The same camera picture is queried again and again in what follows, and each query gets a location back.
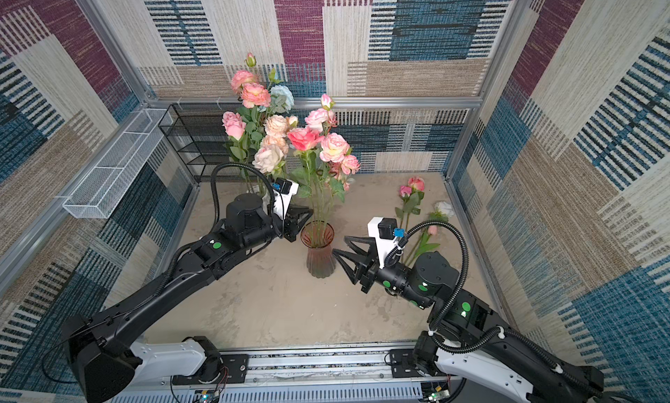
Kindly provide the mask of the red ribbed glass vase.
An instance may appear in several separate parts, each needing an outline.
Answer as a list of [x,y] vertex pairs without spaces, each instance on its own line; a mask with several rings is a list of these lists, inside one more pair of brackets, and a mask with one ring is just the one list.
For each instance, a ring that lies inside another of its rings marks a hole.
[[307,223],[301,231],[301,241],[307,247],[305,266],[313,277],[327,278],[335,272],[334,235],[333,226],[323,221]]

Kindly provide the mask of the cream white rose stem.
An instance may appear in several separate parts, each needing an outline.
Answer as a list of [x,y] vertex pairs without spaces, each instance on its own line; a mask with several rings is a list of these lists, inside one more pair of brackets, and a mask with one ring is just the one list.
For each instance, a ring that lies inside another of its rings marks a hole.
[[256,152],[252,166],[269,180],[286,179],[289,176],[287,171],[289,151],[289,148],[281,148],[279,145],[263,146]]

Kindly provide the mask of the bright magenta rose stem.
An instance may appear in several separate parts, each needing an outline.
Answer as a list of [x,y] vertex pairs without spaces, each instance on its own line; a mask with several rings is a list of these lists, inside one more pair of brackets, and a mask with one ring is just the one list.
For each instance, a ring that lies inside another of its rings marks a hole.
[[396,214],[400,220],[400,226],[406,226],[408,217],[411,214],[412,209],[414,208],[411,204],[411,199],[413,195],[413,189],[408,185],[403,185],[399,190],[399,197],[402,200],[402,206],[396,209]]

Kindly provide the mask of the large blush pink rose stem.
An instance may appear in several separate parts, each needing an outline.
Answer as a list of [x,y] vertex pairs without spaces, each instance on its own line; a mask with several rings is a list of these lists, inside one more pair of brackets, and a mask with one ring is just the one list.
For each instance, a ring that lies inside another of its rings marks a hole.
[[290,151],[290,147],[286,139],[281,134],[267,134],[267,136],[262,139],[262,148],[269,148],[272,146],[279,148],[284,156],[288,155]]

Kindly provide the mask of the dark pink rose stem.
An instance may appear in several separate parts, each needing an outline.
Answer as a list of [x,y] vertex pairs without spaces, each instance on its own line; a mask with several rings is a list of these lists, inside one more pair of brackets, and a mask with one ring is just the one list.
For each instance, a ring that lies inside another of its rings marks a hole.
[[294,155],[299,159],[300,166],[291,172],[292,178],[300,185],[298,194],[308,197],[314,210],[314,232],[322,225],[324,218],[323,190],[318,175],[317,147],[322,140],[318,132],[307,127],[297,127],[288,132],[288,139],[294,148]]

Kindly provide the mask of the white and pale blue rose stem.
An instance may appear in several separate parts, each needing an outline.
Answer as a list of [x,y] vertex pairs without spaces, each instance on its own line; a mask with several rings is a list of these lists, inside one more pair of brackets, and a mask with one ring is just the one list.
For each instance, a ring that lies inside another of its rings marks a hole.
[[276,69],[271,70],[269,80],[270,106],[267,108],[265,120],[272,115],[291,116],[290,112],[295,105],[291,90],[283,85]]

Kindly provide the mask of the pink peony double stem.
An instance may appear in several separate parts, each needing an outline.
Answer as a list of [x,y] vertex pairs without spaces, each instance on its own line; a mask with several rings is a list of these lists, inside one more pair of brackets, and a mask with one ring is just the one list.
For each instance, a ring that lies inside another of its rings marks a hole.
[[247,150],[246,165],[251,165],[261,141],[265,137],[263,112],[270,106],[270,93],[261,83],[258,75],[251,69],[256,66],[256,58],[249,53],[245,59],[245,69],[238,70],[231,79],[231,90],[242,102],[242,106],[233,113],[239,113],[246,123],[245,143]]

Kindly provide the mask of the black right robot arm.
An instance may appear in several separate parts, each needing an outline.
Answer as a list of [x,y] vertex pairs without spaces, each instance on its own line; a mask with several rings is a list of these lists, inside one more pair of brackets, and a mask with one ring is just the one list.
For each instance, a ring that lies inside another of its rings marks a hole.
[[408,366],[425,376],[461,376],[517,402],[586,402],[604,397],[604,375],[593,366],[574,366],[511,328],[472,293],[460,290],[444,317],[439,315],[459,272],[439,252],[421,255],[412,267],[384,266],[371,237],[346,237],[347,249],[333,258],[353,284],[368,292],[379,284],[393,296],[429,310],[438,323],[423,331]]

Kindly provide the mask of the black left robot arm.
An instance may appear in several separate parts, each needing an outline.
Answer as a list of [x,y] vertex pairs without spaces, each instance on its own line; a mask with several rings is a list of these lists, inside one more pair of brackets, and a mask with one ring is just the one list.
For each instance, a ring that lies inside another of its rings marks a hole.
[[268,204],[257,194],[242,194],[200,240],[181,246],[169,268],[152,282],[88,318],[75,315],[61,326],[65,356],[84,397],[105,402],[126,388],[141,359],[131,345],[186,298],[224,277],[276,238],[296,241],[312,209],[281,198]]

